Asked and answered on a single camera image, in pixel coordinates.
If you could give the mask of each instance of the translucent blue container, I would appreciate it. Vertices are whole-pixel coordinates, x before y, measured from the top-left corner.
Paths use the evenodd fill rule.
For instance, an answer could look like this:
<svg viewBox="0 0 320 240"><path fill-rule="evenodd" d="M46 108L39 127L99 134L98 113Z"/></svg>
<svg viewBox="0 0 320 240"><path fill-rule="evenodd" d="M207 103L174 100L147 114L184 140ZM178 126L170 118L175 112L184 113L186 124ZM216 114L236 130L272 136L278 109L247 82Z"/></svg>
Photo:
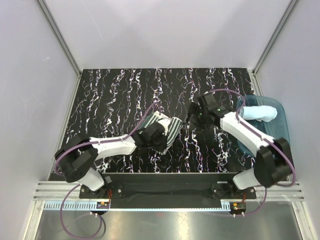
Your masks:
<svg viewBox="0 0 320 240"><path fill-rule="evenodd" d="M286 113L282 104L273 98L265 97L265 96L246 95L244 96L244 98L245 98L245 105L247 107L267 105L267 106L276 108L277 116L275 119L271 120L270 122L257 121L257 120L247 120L247 122L250 123L252 126L254 126L256 129L260 130L261 132L267 135L274 137L275 139L279 139L279 138L286 139L290 144ZM236 102L236 108L238 109L242 103L243 101L240 98ZM246 148L245 145L239 140L238 140L238 145L244 153L253 156L253 153L248 148Z"/></svg>

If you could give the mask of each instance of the white wall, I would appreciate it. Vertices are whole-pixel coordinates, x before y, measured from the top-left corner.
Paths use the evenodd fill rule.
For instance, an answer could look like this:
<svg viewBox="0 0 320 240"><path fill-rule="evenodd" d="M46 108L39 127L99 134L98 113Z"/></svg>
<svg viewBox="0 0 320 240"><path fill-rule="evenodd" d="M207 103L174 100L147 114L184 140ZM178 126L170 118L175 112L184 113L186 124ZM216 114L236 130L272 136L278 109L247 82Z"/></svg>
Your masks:
<svg viewBox="0 0 320 240"><path fill-rule="evenodd" d="M0 233L18 240L77 77L35 0L2 0L0 33Z"/></svg>
<svg viewBox="0 0 320 240"><path fill-rule="evenodd" d="M293 161L320 237L320 1L300 1L258 72L287 116Z"/></svg>
<svg viewBox="0 0 320 240"><path fill-rule="evenodd" d="M80 68L253 68L290 0L45 0Z"/></svg>

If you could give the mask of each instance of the robotic arm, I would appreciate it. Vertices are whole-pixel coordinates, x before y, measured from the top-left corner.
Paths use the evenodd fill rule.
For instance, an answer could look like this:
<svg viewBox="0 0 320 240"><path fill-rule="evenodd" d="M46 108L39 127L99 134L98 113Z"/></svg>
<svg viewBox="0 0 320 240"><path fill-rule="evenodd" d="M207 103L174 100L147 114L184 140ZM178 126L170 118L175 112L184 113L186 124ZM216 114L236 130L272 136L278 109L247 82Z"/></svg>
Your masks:
<svg viewBox="0 0 320 240"><path fill-rule="evenodd" d="M177 117L169 118L158 111L149 115L140 129L128 137L94 138L77 134L55 154L55 159L69 149L83 143L92 143L68 153L58 163L68 183L79 182L87 186L97 197L106 194L108 183L103 176L92 168L97 159L116 155L130 155L153 149L166 154L182 128L183 122Z"/></svg>
<svg viewBox="0 0 320 240"><path fill-rule="evenodd" d="M269 188L292 173L285 159L268 143L275 144L292 163L292 154L287 140L274 139L239 117L240 121L246 125L244 126L237 120L236 112L219 105L211 92L198 97L197 101L198 103L192 102L189 106L185 120L187 123L195 124L203 130L216 126L240 140L256 157L253 169L245 170L233 177L233 183L238 190L259 185Z"/></svg>

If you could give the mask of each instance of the purple cable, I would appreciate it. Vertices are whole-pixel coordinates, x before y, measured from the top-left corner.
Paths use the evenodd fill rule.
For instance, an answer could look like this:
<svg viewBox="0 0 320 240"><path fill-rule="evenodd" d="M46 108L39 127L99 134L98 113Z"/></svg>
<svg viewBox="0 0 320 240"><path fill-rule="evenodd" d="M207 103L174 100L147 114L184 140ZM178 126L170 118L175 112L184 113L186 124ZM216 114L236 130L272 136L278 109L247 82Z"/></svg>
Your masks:
<svg viewBox="0 0 320 240"><path fill-rule="evenodd" d="M82 148L84 146L88 146L88 145L93 145L93 144L107 144L107 143L115 143L115 142L120 142L123 140L126 140L127 138L129 138L139 127L140 125L143 123L143 121L145 120L147 114L150 112L150 110L155 107L155 106L159 106L159 104L157 102L154 102L151 104L151 106L148 107L148 109L146 110L146 112L144 113L144 115L142 116L141 120L138 122L138 124L135 126L135 128L124 138L119 138L119 139L111 139L111 140L103 140L101 142L98 141L88 141L88 142L84 142L81 144L78 144L76 146L71 147L70 149L68 149L67 151L65 151L61 156L58 157L58 159L55 162L55 166L54 166L54 173L60 176L63 176L62 172L58 172L58 166L60 161L70 152L77 150L79 148Z"/></svg>
<svg viewBox="0 0 320 240"><path fill-rule="evenodd" d="M72 234L71 232L68 231L67 227L65 226L64 224L64 220L63 220L63 216L62 216L62 212L63 212L63 206L65 205L65 201L67 200L67 198L69 197L69 195L71 194L71 192L73 190L75 190L76 188L80 187L80 184L76 185L75 187L73 187L64 197L63 201L62 201L62 204L61 204L61 207L60 207L60 222L61 222L61 226L63 228L63 230L70 236L70 237L73 237L75 239L93 239L101 230L101 227L102 227L102 223L103 223L103 218L100 216L100 215L97 215L100 219L100 226L98 228L98 230L91 236L76 236L74 234Z"/></svg>

